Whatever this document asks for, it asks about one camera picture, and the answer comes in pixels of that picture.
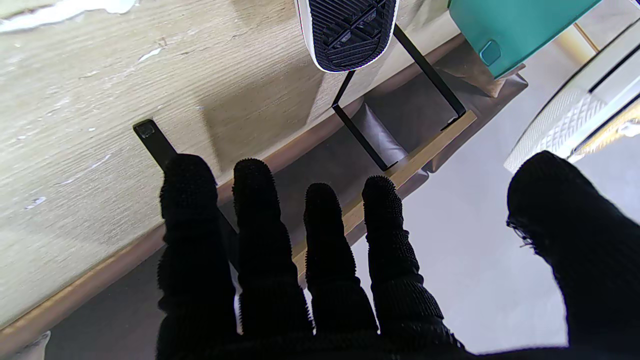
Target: black shoe sole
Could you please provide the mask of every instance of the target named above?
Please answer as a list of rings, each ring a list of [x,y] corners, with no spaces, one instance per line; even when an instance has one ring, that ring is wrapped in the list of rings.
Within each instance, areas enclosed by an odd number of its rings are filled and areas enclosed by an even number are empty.
[[[387,47],[399,0],[309,0],[316,61],[324,70],[363,67]]]

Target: finger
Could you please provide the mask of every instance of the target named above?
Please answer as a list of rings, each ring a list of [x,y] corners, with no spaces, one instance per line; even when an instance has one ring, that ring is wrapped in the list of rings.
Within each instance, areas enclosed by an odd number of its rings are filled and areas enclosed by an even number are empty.
[[[237,336],[236,289],[218,228],[217,199],[216,182],[202,158],[178,154],[169,162],[160,193],[167,246],[158,264],[164,293],[159,306],[166,313],[158,359],[204,351]]]
[[[442,323],[438,303],[422,285],[394,184],[384,176],[372,176],[362,198],[380,333],[407,347],[461,347]]]
[[[508,208],[509,226],[553,268],[569,344],[637,351],[640,226],[548,151],[513,176]]]
[[[289,234],[280,221],[278,194],[267,165],[255,159],[236,164],[233,193],[243,333],[249,337],[311,334],[307,301],[298,285]]]
[[[367,294],[356,277],[356,263],[344,237],[342,210],[327,184],[307,190],[307,284],[316,333],[378,331]]]

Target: sneaker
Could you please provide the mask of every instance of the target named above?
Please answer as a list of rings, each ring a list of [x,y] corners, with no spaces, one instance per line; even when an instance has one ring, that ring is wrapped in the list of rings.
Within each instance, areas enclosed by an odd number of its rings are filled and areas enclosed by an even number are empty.
[[[399,0],[296,0],[302,35],[325,72],[364,67],[385,51]]]

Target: black bracket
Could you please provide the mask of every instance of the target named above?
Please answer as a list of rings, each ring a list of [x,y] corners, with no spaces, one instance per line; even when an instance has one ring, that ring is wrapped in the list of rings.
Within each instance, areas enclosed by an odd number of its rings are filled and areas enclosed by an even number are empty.
[[[147,151],[158,166],[165,172],[167,164],[178,152],[164,136],[156,122],[151,119],[144,120],[133,125],[133,131],[138,135],[138,138],[140,138],[140,141],[142,141],[142,144],[147,148]],[[222,245],[227,251],[229,262],[238,270],[238,234],[222,211],[219,208],[216,208],[216,210],[218,212],[218,222],[220,223]]]
[[[447,126],[453,124],[458,119],[460,119],[467,112],[467,109],[465,108],[464,105],[462,105],[462,102],[460,102],[456,94],[454,94],[454,92],[447,86],[447,84],[440,77],[438,72],[431,66],[431,64],[429,64],[427,59],[424,58],[424,56],[420,53],[420,51],[416,48],[416,46],[404,34],[404,32],[398,26],[398,24],[396,24],[396,26],[394,27],[394,37],[398,40],[398,42],[402,45],[402,47],[404,47],[404,50],[406,50],[406,52],[409,53],[409,55],[412,57],[415,63],[418,64],[422,72],[425,75],[427,75],[427,78],[429,78],[432,84],[436,87],[436,89],[438,89],[440,94],[445,98],[445,100],[449,103],[449,105],[453,108],[453,110],[458,115],[458,117],[453,119]],[[382,160],[382,157],[376,152],[376,150],[369,143],[367,138],[362,134],[362,132],[360,132],[358,127],[353,123],[353,121],[351,121],[351,118],[349,118],[349,115],[347,115],[347,113],[344,112],[344,110],[340,107],[340,104],[339,104],[339,101],[344,95],[344,92],[347,90],[347,86],[349,85],[349,82],[353,78],[353,74],[355,74],[355,72],[356,72],[355,70],[351,70],[347,73],[347,76],[342,82],[342,85],[340,86],[340,90],[338,90],[338,94],[335,96],[335,99],[333,100],[333,104],[331,105],[331,107],[333,108],[335,113],[338,115],[338,117],[342,120],[344,125],[349,129],[349,131],[351,131],[351,134],[353,134],[356,140],[358,140],[360,145],[364,148],[364,150],[371,157],[371,159],[380,168],[380,170],[387,171],[394,164],[387,165],[385,161]]]

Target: black glove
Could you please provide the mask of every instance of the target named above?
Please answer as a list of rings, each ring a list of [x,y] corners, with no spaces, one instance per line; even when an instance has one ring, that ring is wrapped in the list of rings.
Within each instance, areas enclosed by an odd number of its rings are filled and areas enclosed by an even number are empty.
[[[436,300],[422,286],[403,229],[402,202],[389,179],[370,177],[362,192],[379,334],[369,299],[355,276],[340,205],[328,185],[309,187],[304,214],[315,334],[267,165],[240,161],[234,169],[233,194],[242,335],[236,331],[236,291],[221,243],[214,177],[194,155],[179,154],[167,166],[160,194],[167,247],[158,266],[164,291],[159,305],[166,318],[158,336],[158,359],[466,354],[442,323]]]
[[[467,358],[422,286],[394,185],[370,177],[362,192],[376,315],[355,276],[333,190],[307,190],[307,284],[316,333],[273,177],[259,160],[234,169],[243,335],[238,335],[229,265],[218,223],[216,184],[205,162],[179,154],[161,191],[166,250],[158,266],[165,311],[158,359]],[[543,152],[509,187],[508,225],[552,267],[563,292],[569,348],[485,355],[487,359],[637,357],[640,227],[566,161]]]

